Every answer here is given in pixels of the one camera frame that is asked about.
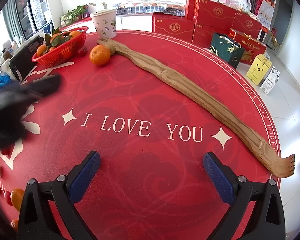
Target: paper cup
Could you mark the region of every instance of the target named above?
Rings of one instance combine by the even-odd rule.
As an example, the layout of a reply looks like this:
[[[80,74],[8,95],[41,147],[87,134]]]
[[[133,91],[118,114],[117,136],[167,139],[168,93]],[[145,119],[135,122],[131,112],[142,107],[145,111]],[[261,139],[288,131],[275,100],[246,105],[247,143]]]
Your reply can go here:
[[[99,38],[117,35],[116,11],[116,8],[109,8],[90,14]]]

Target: cardboard box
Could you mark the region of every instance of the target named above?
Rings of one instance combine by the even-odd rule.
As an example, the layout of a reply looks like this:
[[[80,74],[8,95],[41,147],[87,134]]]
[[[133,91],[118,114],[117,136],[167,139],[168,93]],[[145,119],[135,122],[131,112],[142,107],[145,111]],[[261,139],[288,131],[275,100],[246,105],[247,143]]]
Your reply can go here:
[[[193,20],[196,23],[229,31],[234,21],[235,12],[235,9],[221,3],[196,0]]]
[[[154,13],[152,16],[152,31],[191,43],[194,21],[185,17]]]
[[[280,72],[275,67],[272,67],[269,75],[267,76],[266,80],[261,85],[261,90],[267,95],[270,90],[274,87],[274,85],[279,80]]]
[[[264,54],[266,46],[261,41],[258,41],[245,33],[230,29],[229,37],[240,43],[245,49],[245,52],[240,62],[251,65],[254,59],[259,54]]]
[[[259,85],[263,77],[266,75],[269,68],[271,68],[272,62],[268,60],[263,54],[259,54],[254,59],[250,69],[246,76],[251,79],[253,83]]]
[[[195,1],[196,0],[187,0],[187,3],[186,3],[186,18],[187,19],[193,20]]]
[[[196,23],[194,26],[192,44],[198,47],[210,48],[214,33],[227,34],[225,30]]]
[[[227,35],[215,33],[213,35],[209,52],[220,57],[230,66],[237,68],[244,53],[244,48],[240,44],[229,38]]]
[[[248,14],[236,11],[232,29],[250,35],[257,39],[262,28],[262,24],[251,18]]]

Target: orange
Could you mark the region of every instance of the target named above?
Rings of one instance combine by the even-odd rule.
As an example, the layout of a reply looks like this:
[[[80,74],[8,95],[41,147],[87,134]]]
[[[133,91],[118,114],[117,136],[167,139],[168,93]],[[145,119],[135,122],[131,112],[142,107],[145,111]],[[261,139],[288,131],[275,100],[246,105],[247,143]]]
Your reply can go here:
[[[97,65],[101,66],[109,61],[111,57],[110,50],[105,45],[97,45],[91,51],[89,55],[90,61]]]
[[[21,204],[22,204],[22,199],[23,195],[25,192],[21,188],[15,188],[12,190],[10,199],[12,202],[12,205],[20,212]]]
[[[52,41],[53,41],[53,39],[55,38],[55,37],[57,37],[57,36],[59,36],[59,35],[61,35],[61,33],[56,33],[56,34],[53,34],[52,35],[52,37],[51,37],[51,39],[50,39],[50,44],[52,44]]]
[[[73,32],[70,32],[69,36],[70,36],[70,39],[73,39],[74,37],[78,36],[81,32],[79,31],[73,31]]]
[[[18,219],[14,219],[14,220],[11,221],[11,227],[16,232],[18,232],[18,226],[19,226],[19,220]]]
[[[37,49],[37,57],[40,57],[47,50],[47,45],[42,44]]]

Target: red tablecloth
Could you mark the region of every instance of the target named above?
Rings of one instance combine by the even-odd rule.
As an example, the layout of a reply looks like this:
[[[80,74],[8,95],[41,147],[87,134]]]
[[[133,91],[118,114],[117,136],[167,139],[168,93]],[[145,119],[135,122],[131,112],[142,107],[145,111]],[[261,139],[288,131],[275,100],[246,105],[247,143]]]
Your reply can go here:
[[[192,44],[160,34],[118,31],[114,39],[197,83],[280,155],[269,112],[233,68]],[[95,33],[87,35],[88,51],[96,41]],[[54,69],[39,65],[25,82],[55,73],[63,76],[60,91],[30,106],[22,121],[33,133],[32,141],[16,143],[13,161],[1,155],[0,184],[11,191],[24,189],[30,178],[54,180],[90,150],[98,151],[101,168],[76,207],[100,240],[206,239],[228,209],[202,167],[206,152],[213,151],[251,181],[271,177],[231,130],[123,56],[114,55],[102,67],[88,56]],[[176,127],[172,135],[169,127]],[[0,204],[11,219],[18,218],[2,196]],[[235,239],[252,208],[251,203]],[[60,228],[69,237],[62,223]]]

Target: wooden back scratcher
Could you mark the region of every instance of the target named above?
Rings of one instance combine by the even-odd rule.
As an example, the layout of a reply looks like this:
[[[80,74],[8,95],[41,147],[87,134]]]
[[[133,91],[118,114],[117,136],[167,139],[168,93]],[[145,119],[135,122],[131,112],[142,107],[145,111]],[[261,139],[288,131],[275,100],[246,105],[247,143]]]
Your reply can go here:
[[[135,52],[117,41],[102,38],[98,44],[114,46],[116,53],[130,59],[164,83],[178,90],[212,114],[219,122],[231,129],[247,146],[252,154],[278,178],[293,175],[295,155],[279,157],[275,150],[257,132],[239,120],[225,105],[215,100],[206,91],[178,71],[145,54]]]

